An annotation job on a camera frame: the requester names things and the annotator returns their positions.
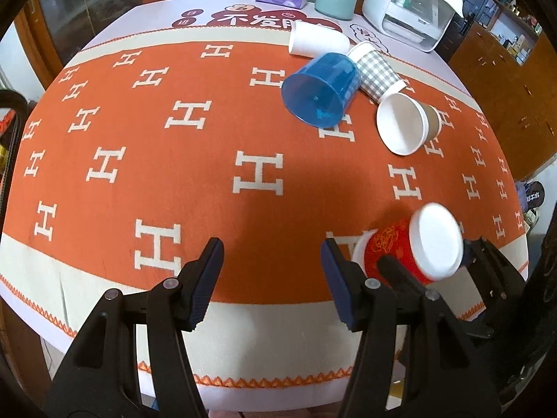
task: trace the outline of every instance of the white appliance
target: white appliance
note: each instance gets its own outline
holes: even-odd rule
[[[430,52],[453,15],[462,16],[462,0],[364,0],[364,17],[381,33]]]

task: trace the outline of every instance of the red paper cup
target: red paper cup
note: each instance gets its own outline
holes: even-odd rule
[[[442,205],[429,203],[410,220],[362,235],[352,260],[369,278],[385,282],[377,261],[383,255],[392,255],[425,286],[452,276],[460,267],[463,251],[455,218]]]

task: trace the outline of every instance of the orange tablecloth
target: orange tablecloth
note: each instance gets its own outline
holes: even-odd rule
[[[281,30],[191,27],[78,54],[25,130],[0,247],[4,284],[74,334],[104,289],[149,289],[216,235],[225,264],[186,340],[198,382],[295,389],[346,379],[358,342],[330,302],[325,237],[349,257],[364,231],[435,201],[464,237],[525,245],[513,179],[470,96],[389,58],[405,93],[445,118],[437,139],[399,157],[362,91],[330,130],[289,114],[280,84],[307,59],[286,43]],[[433,286],[459,315],[481,309],[466,271]],[[145,342],[139,356],[148,371]],[[313,403],[339,396],[319,395]]]

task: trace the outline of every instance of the screw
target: screw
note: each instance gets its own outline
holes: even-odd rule
[[[174,289],[179,285],[179,281],[176,278],[167,278],[163,281],[164,289]]]
[[[109,289],[108,291],[105,292],[105,299],[106,300],[113,300],[116,297],[118,297],[119,293],[120,293],[120,291],[118,289]]]
[[[428,289],[427,291],[425,291],[425,298],[427,298],[428,300],[437,300],[439,297],[441,297],[441,295],[439,295],[439,292],[437,292],[435,289]]]
[[[364,283],[368,289],[379,289],[381,287],[381,282],[375,278],[368,278]]]

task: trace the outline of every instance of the blue plastic cup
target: blue plastic cup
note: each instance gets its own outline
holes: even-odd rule
[[[359,87],[356,64],[341,53],[325,53],[286,78],[281,94],[294,116],[324,129],[340,122]]]

